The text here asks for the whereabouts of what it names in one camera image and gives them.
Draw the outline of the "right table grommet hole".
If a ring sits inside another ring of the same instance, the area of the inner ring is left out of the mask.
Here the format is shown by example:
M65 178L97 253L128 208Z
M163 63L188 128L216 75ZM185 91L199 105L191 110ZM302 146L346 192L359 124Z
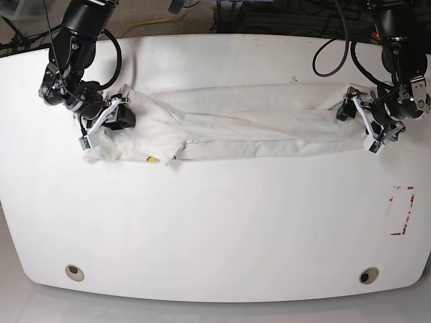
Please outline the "right table grommet hole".
M359 276L359 282L364 285L369 285L378 278L379 270L376 267L370 267L364 270Z

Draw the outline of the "white T-shirt with yellow print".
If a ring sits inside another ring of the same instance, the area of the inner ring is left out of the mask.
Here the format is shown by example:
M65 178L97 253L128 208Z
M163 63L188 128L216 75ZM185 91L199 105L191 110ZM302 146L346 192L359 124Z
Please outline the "white T-shirt with yellow print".
M125 85L133 128L98 131L87 162L304 157L362 148L359 118L338 120L346 83L207 87L145 94Z

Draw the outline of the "table grommet hole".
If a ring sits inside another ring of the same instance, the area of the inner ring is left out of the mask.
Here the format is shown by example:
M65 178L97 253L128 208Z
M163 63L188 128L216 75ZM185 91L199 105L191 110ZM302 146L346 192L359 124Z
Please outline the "table grommet hole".
M376 267L370 267L364 270L359 276L359 282L364 285L369 285L378 278L379 270Z
M65 273L73 281L81 282L85 278L84 272L79 267L71 264L65 267Z

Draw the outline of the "red tape rectangle marking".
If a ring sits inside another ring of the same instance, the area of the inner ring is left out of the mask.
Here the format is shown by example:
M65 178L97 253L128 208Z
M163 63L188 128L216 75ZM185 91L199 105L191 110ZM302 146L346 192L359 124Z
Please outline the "red tape rectangle marking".
M402 236L407 231L415 198L413 186L394 186L387 213L387 232L390 236Z

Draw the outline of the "left table grommet hole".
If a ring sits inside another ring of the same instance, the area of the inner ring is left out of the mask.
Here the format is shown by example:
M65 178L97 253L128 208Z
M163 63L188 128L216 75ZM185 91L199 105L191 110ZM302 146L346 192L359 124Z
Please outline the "left table grommet hole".
M81 282L85 278L84 272L79 267L71 264L65 267L65 273L73 281Z

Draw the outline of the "black tripod stand legs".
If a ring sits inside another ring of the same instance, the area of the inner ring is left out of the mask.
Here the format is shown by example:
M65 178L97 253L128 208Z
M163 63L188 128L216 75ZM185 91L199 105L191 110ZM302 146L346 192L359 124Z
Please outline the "black tripod stand legs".
M1 42L1 57L18 54L26 50L40 49L42 41L49 37L46 16L41 7L29 12L18 12L1 8L1 23L13 32L7 42Z

